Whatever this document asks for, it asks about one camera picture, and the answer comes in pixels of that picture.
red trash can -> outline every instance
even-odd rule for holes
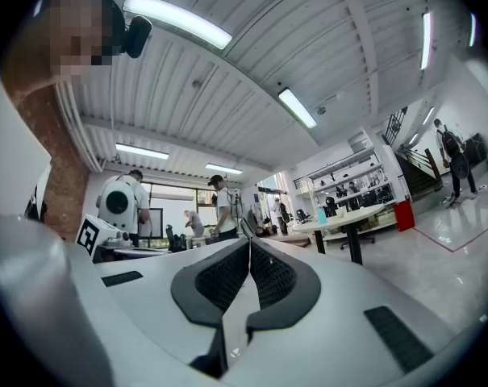
[[[405,231],[415,226],[414,214],[412,214],[412,206],[409,199],[394,204],[394,214],[398,223],[398,231]]]

man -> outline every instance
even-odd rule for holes
[[[467,166],[465,160],[464,140],[458,133],[452,133],[447,129],[445,125],[439,120],[434,120],[434,126],[436,127],[436,142],[440,151],[440,156],[443,159],[443,165],[445,168],[450,168],[453,182],[453,192],[450,199],[446,202],[446,207],[450,207],[455,202],[459,202],[458,199],[461,195],[461,180],[457,176],[458,165],[462,164],[463,167]],[[469,188],[471,189],[471,198],[475,199],[478,196],[477,187],[475,186],[475,180],[471,173],[471,168],[467,167]]]
[[[202,236],[202,234],[204,234],[204,225],[202,225],[198,213],[194,210],[185,210],[185,216],[188,218],[185,228],[191,227],[195,238]]]
[[[286,235],[287,234],[286,223],[285,220],[283,219],[282,204],[280,203],[279,197],[275,197],[274,199],[273,212],[274,212],[274,216],[277,219],[277,223],[279,224],[279,229],[282,231],[283,235]]]
[[[226,182],[224,182],[224,179],[220,175],[214,175],[211,177],[208,185],[212,185],[217,191],[217,214],[219,222],[215,227],[215,235],[219,236],[220,241],[238,238],[236,222],[231,216],[231,205],[234,202],[231,200]]]
[[[141,185],[141,181],[144,179],[144,175],[138,169],[134,169],[129,172],[128,175],[113,176],[110,177],[102,187],[102,192],[111,182],[121,181],[125,182],[131,186],[132,192],[136,199],[135,213],[133,216],[133,222],[131,225],[131,230],[129,232],[129,238],[131,238],[132,245],[136,248],[140,246],[140,237],[138,236],[138,223],[146,223],[150,219],[149,199],[148,193],[145,188]],[[97,198],[97,208],[100,207],[100,200],[102,199],[102,194]]]
[[[0,61],[0,214],[24,213],[51,159],[15,108],[32,92],[107,61],[124,34],[112,0],[46,0],[20,26]]]

black table leg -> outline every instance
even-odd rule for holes
[[[326,251],[324,251],[323,234],[321,231],[315,231],[315,243],[317,243],[317,251],[319,251],[320,254],[325,254]]]
[[[349,252],[351,254],[351,261],[362,265],[362,252],[360,250],[360,241],[358,240],[357,225],[350,223],[346,226],[349,241]]]

ceiling light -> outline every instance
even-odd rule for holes
[[[477,19],[475,15],[471,14],[471,35],[469,36],[469,46],[473,46],[475,44],[475,37],[477,35]]]
[[[234,173],[235,175],[240,175],[242,171],[233,168],[226,168],[225,166],[218,166],[217,164],[207,164],[204,168],[213,169],[214,171]]]
[[[135,153],[136,155],[150,156],[157,159],[167,160],[169,158],[168,153],[152,151],[145,148],[137,148],[136,146],[129,146],[124,144],[116,144],[116,150],[121,152]]]
[[[161,0],[125,0],[123,9],[179,27],[220,49],[225,48],[232,39],[230,34],[213,23]]]
[[[292,110],[309,129],[317,125],[317,122],[311,117],[311,114],[308,113],[308,110],[294,96],[290,89],[285,88],[278,94],[278,96],[280,100],[285,103],[285,105]]]
[[[421,54],[421,70],[428,66],[430,46],[432,44],[432,13],[423,15],[423,53]]]
[[[432,107],[432,108],[430,109],[430,111],[428,112],[427,117],[426,117],[426,119],[425,119],[425,120],[424,120],[424,122],[423,122],[423,125],[424,125],[426,122],[428,122],[428,120],[430,119],[430,115],[432,114],[432,112],[433,112],[433,111],[434,111],[434,108]]]

corrugated metal ceiling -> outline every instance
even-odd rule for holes
[[[277,167],[312,155],[332,134],[370,115],[363,42],[345,0],[165,1],[209,19],[233,35],[231,43],[214,54],[154,27],[141,58],[121,56],[109,76],[74,86],[82,116],[231,153],[236,158],[229,166],[247,160]],[[381,118],[393,112],[387,107],[395,99],[442,80],[447,52],[465,45],[469,15],[457,0],[360,1],[373,37]],[[435,68],[422,72],[421,15],[427,10],[433,10],[438,29]],[[305,130],[278,105],[277,92],[286,86],[313,114],[316,127]],[[320,106],[327,112],[319,116]],[[97,128],[90,136],[98,156],[112,159],[113,134]],[[204,160],[186,150],[164,163],[120,159],[159,170],[206,172]]]

